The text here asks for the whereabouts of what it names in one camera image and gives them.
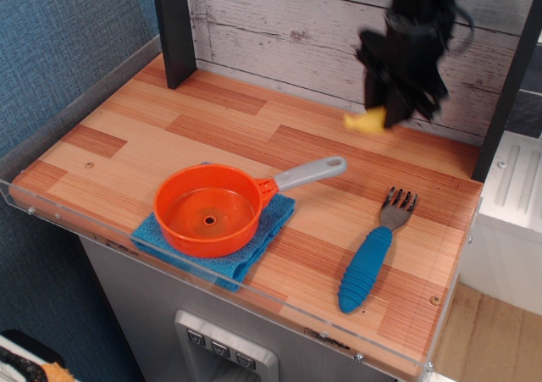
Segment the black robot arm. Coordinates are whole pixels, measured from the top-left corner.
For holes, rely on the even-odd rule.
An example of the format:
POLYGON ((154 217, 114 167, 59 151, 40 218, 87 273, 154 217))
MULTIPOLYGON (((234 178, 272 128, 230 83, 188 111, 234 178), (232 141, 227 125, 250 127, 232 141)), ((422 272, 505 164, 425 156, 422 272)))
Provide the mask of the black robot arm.
POLYGON ((431 120, 448 90, 438 63, 454 24, 472 16, 456 0, 392 0, 385 33, 362 30, 357 58, 364 65, 365 106, 375 129, 389 129, 415 112, 431 120))

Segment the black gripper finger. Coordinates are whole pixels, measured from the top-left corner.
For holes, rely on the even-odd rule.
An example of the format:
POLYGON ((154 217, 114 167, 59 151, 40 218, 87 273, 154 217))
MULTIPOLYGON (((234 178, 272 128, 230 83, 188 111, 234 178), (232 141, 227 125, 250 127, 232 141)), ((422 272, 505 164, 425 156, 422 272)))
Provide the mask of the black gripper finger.
POLYGON ((365 108, 385 107, 390 109, 393 105, 392 79, 387 71, 375 71, 366 68, 364 97, 365 108))
POLYGON ((417 92, 407 87, 389 87, 384 107, 386 109, 384 127, 389 129, 412 117, 417 108, 417 92))

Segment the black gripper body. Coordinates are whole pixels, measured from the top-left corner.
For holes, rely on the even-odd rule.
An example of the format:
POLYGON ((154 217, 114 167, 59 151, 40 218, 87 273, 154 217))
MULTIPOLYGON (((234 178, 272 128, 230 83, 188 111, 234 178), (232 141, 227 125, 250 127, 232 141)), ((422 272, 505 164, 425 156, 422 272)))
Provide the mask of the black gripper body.
POLYGON ((361 30, 357 58, 365 69, 387 71, 392 87, 407 87, 417 92, 417 108, 431 120, 449 96, 438 70, 438 62, 448 48, 450 17, 437 15, 419 24, 393 11, 385 14, 386 32, 361 30))

